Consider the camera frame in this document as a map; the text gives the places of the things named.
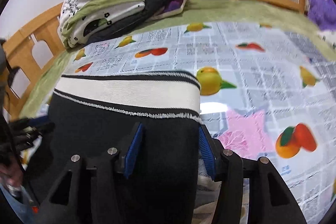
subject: pink cloth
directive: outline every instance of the pink cloth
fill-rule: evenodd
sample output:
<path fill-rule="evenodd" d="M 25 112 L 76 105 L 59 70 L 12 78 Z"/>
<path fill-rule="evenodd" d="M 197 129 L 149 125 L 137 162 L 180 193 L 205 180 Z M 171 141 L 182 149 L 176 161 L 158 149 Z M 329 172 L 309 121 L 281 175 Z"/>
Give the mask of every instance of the pink cloth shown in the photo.
<path fill-rule="evenodd" d="M 240 157 L 255 160 L 261 152 L 272 152 L 274 146 L 265 133 L 265 111 L 242 116 L 234 110 L 226 112 L 228 129 L 217 139 L 225 149 L 231 149 Z"/>

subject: wooden headboard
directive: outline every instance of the wooden headboard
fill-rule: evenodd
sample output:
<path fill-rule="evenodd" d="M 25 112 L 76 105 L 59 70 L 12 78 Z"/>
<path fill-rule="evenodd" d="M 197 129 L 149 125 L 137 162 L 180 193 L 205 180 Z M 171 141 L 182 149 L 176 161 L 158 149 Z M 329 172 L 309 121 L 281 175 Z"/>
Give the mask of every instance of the wooden headboard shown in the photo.
<path fill-rule="evenodd" d="M 50 8 L 32 19 L 3 45 L 11 67 L 20 67 L 30 81 L 20 98 L 8 86 L 6 87 L 8 96 L 5 95 L 4 108 L 11 115 L 12 119 L 19 116 L 31 90 L 41 75 L 51 67 L 56 56 L 65 50 L 57 34 L 57 28 L 59 26 L 58 16 L 60 15 L 62 4 L 63 3 Z M 32 54 L 34 46 L 33 39 L 31 38 L 32 34 L 36 37 L 36 40 L 45 41 L 53 55 L 43 68 L 40 68 Z"/>
<path fill-rule="evenodd" d="M 260 0 L 283 8 L 304 13 L 306 0 Z M 11 118 L 17 118 L 19 113 L 29 97 L 30 92 L 36 82 L 53 64 L 58 54 L 65 50 L 61 43 L 57 28 L 59 25 L 58 16 L 62 3 L 43 12 L 29 23 L 19 29 L 7 42 L 3 48 L 11 67 L 19 66 L 30 81 L 27 89 L 21 97 L 18 97 L 9 87 L 6 88 L 8 97 L 5 96 L 4 107 L 11 115 Z M 37 64 L 33 58 L 32 49 L 34 42 L 32 35 L 37 41 L 45 41 L 52 52 L 53 57 L 44 65 L 43 68 Z"/>

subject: orange fruit print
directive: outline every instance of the orange fruit print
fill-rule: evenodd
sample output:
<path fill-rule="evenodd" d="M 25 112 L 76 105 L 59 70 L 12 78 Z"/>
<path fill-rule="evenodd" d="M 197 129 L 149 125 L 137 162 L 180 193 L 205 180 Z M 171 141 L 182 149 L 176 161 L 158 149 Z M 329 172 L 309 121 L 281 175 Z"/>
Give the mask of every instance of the orange fruit print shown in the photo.
<path fill-rule="evenodd" d="M 153 55 L 162 55 L 167 52 L 168 48 L 154 48 L 151 51 L 151 54 Z"/>
<path fill-rule="evenodd" d="M 241 43 L 241 44 L 236 45 L 236 48 L 239 48 L 242 50 L 256 50 L 259 52 L 265 52 L 265 49 L 255 42 Z"/>
<path fill-rule="evenodd" d="M 137 52 L 134 57 L 135 58 L 141 58 L 141 57 L 144 57 L 144 56 L 147 56 L 149 54 L 152 54 L 152 55 L 163 55 L 167 52 L 168 48 L 150 48 L 148 50 L 144 50 L 144 51 L 141 51 L 141 52 Z"/>
<path fill-rule="evenodd" d="M 313 152 L 317 148 L 317 144 L 310 129 L 303 123 L 299 123 L 293 132 L 294 138 L 307 151 Z"/>
<path fill-rule="evenodd" d="M 137 52 L 137 53 L 134 55 L 134 57 L 135 57 L 135 58 L 141 58 L 141 57 L 147 56 L 148 54 L 151 54 L 151 50 L 152 50 L 152 49 L 144 50 L 144 51 L 141 51 L 141 52 Z"/>
<path fill-rule="evenodd" d="M 83 72 L 87 71 L 89 69 L 89 67 L 91 67 L 92 64 L 93 64 L 93 62 L 85 64 L 85 65 L 79 67 L 78 69 L 75 70 L 75 73 L 78 73 L 80 71 L 83 71 Z"/>
<path fill-rule="evenodd" d="M 275 150 L 281 158 L 289 159 L 299 153 L 300 145 L 297 143 L 296 139 L 293 136 L 290 141 L 284 146 L 280 145 L 281 137 L 282 133 L 278 137 L 275 144 Z"/>

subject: purple plush toy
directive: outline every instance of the purple plush toy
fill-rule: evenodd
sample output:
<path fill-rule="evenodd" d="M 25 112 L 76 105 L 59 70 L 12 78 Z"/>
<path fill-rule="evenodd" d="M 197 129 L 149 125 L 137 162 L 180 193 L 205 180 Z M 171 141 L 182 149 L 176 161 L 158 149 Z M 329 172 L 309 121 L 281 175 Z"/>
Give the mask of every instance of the purple plush toy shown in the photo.
<path fill-rule="evenodd" d="M 333 0 L 309 0 L 308 18 L 324 30 L 336 30 L 336 5 Z"/>

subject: bed sheet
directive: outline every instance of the bed sheet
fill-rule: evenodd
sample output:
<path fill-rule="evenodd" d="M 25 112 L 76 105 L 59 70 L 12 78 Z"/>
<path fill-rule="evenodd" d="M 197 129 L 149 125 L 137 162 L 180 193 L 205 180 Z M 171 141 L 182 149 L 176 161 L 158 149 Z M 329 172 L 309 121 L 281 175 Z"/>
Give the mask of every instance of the bed sheet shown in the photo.
<path fill-rule="evenodd" d="M 203 22 L 202 30 L 194 33 L 189 23 L 197 21 Z M 260 29 L 258 23 L 251 22 L 279 29 Z M 201 118 L 210 133 L 243 157 L 269 157 L 292 190 L 306 219 L 317 223 L 334 199 L 336 155 L 330 116 L 336 112 L 333 109 L 336 86 L 331 71 L 334 64 L 328 63 L 334 58 L 334 53 L 315 35 L 316 30 L 317 27 L 302 15 L 257 1 L 190 1 L 180 16 L 154 22 L 129 36 L 91 44 L 81 51 L 63 53 L 57 65 L 35 87 L 21 115 L 36 113 L 67 64 L 65 73 L 89 75 L 168 70 L 172 69 L 172 58 L 176 63 L 175 69 L 185 69 L 195 75 L 202 67 L 216 68 L 230 88 L 202 96 Z M 300 80 L 305 70 L 310 75 L 303 74 L 309 79 Z M 43 91 L 44 95 L 34 95 L 36 90 Z M 312 97 L 312 102 L 304 100 L 308 96 Z M 213 102 L 224 102 L 224 105 L 221 104 L 221 109 L 213 113 L 208 111 L 209 103 Z M 313 106 L 309 112 L 306 104 Z M 244 128 L 239 128 L 242 121 L 258 128 L 255 131 L 259 136 L 252 138 L 245 134 Z M 297 156 L 282 154 L 293 151 L 277 150 L 280 133 L 291 130 L 293 133 L 299 124 L 315 137 L 317 147 L 312 153 L 301 149 Z M 236 138 L 234 135 L 239 131 L 241 134 Z M 260 147 L 242 145 L 257 137 Z M 247 215 L 248 183 L 244 191 Z M 199 205 L 204 204 L 204 199 L 199 201 Z"/>
<path fill-rule="evenodd" d="M 218 21 L 87 45 L 63 74 L 171 70 L 198 78 L 200 117 L 212 137 L 241 157 L 269 158 L 306 220 L 317 223 L 336 194 L 336 63 L 298 33 Z M 246 181 L 244 196 L 248 188 Z M 197 195 L 196 206 L 204 202 Z"/>
<path fill-rule="evenodd" d="M 305 16 L 255 0 L 188 0 L 182 14 L 146 22 L 130 34 L 205 21 L 259 22 L 297 32 L 309 37 L 328 60 L 336 60 L 335 52 L 316 35 L 318 27 Z M 48 94 L 64 71 L 71 55 L 77 50 L 64 51 L 56 59 L 33 88 L 20 113 L 21 117 L 34 117 L 41 104 L 48 101 Z"/>

